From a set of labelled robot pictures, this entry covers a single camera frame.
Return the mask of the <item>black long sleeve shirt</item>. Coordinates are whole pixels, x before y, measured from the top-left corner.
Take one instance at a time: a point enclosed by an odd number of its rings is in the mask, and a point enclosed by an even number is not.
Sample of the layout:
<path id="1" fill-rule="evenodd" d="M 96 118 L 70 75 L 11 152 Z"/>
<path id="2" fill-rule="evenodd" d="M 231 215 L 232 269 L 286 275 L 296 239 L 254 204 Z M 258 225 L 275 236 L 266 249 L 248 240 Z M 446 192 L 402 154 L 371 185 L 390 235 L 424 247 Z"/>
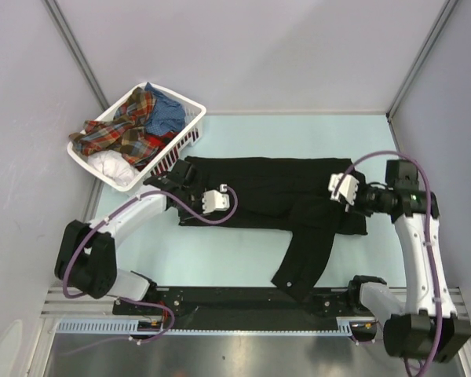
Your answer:
<path id="1" fill-rule="evenodd" d="M 367 234 L 366 218 L 346 212 L 328 190 L 330 176 L 344 172 L 350 159 L 188 156 L 186 161 L 196 169 L 194 184 L 205 189 L 226 184 L 238 196 L 225 227 L 291 232 L 272 283 L 297 302 L 306 299 L 325 271 L 337 235 Z"/>

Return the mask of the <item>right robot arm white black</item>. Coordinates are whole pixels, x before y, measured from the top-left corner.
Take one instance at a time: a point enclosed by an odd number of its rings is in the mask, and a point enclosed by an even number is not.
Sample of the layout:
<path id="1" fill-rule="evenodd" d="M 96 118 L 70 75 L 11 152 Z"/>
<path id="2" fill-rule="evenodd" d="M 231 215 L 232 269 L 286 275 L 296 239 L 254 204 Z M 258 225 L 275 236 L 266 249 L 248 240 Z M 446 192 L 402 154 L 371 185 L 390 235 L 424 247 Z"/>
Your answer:
<path id="1" fill-rule="evenodd" d="M 403 253 L 406 298 L 400 301 L 379 278 L 357 276 L 346 295 L 356 315 L 370 311 L 381 324 L 386 353 L 405 361 L 446 363 L 471 337 L 452 301 L 440 257 L 440 212 L 429 181 L 416 161 L 398 152 L 385 165 L 385 184 L 363 183 L 348 167 L 332 174 L 330 197 L 346 211 L 366 217 L 387 214 Z"/>

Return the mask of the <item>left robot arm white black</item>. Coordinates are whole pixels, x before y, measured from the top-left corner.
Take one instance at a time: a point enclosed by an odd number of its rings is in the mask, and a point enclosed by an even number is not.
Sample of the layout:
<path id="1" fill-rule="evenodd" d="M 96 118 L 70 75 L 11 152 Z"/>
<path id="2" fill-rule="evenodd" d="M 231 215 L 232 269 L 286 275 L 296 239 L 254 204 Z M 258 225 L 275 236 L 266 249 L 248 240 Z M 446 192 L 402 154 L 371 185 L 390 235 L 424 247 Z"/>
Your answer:
<path id="1" fill-rule="evenodd" d="M 158 295 L 147 277 L 120 269 L 117 249 L 146 221 L 170 208 L 200 212 L 203 189 L 195 183 L 197 169 L 183 159 L 172 170 L 151 176 L 120 207 L 101 219 L 71 221 L 65 228 L 54 268 L 66 298 L 88 295 L 130 299 L 139 313 L 152 312 Z"/>

